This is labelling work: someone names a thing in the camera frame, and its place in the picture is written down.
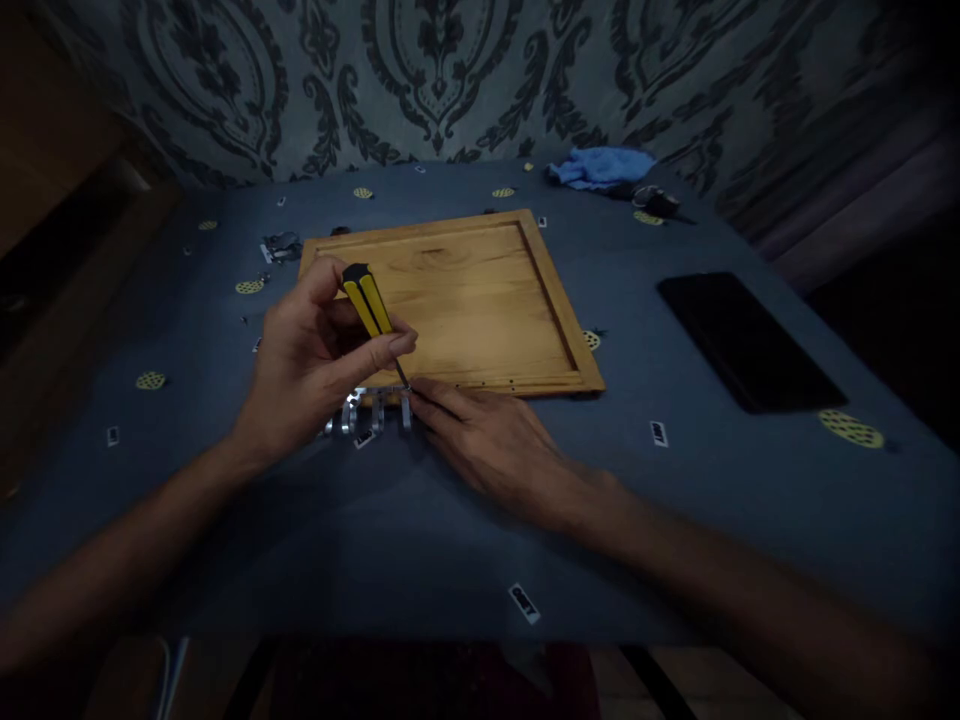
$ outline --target damask pattern wallpaper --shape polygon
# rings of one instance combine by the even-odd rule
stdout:
[[[896,120],[897,14],[867,0],[35,7],[188,186],[642,145],[747,225],[858,153],[866,119]]]

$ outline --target gray table cover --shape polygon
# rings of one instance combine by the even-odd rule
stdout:
[[[0,507],[0,602],[220,438],[243,402],[264,311],[295,282],[261,236],[323,237],[530,208],[584,328],[607,331],[599,399],[534,407],[570,455],[638,493],[724,530],[928,635],[957,593],[957,458],[737,234],[663,168],[652,182],[696,226],[652,227],[629,203],[549,186],[537,158],[399,165],[289,185],[189,195],[109,310],[113,336],[82,412],[18,496]],[[364,186],[371,200],[353,196]],[[494,198],[501,187],[512,197]],[[286,202],[279,207],[278,200]],[[214,219],[209,232],[198,223]],[[187,244],[193,253],[186,256]],[[731,271],[850,398],[845,412],[898,452],[828,432],[815,413],[748,415],[657,294],[666,277]],[[249,319],[244,326],[240,317]],[[167,387],[137,390],[146,370]],[[664,424],[669,448],[653,443]],[[147,622],[170,633],[310,631],[419,638],[589,642],[693,640],[642,581],[561,537],[514,521],[462,485],[396,417],[357,451],[318,442],[239,497],[156,596]],[[120,444],[105,432],[119,426]],[[508,588],[542,614],[530,625]]]

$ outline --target black phone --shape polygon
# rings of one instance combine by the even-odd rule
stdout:
[[[847,403],[735,275],[668,278],[657,290],[747,412],[820,410]]]

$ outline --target yellow screwdriver handle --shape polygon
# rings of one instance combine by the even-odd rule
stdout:
[[[343,271],[343,291],[357,309],[370,337],[393,332],[390,316],[387,315],[387,308],[369,265],[354,263],[348,266]]]

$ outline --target fingernail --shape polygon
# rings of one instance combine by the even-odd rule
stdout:
[[[391,340],[388,347],[390,348],[390,353],[394,357],[397,357],[398,355],[406,355],[407,353],[413,352],[416,344],[417,340],[415,337],[411,337],[410,335],[401,335],[395,340]]]

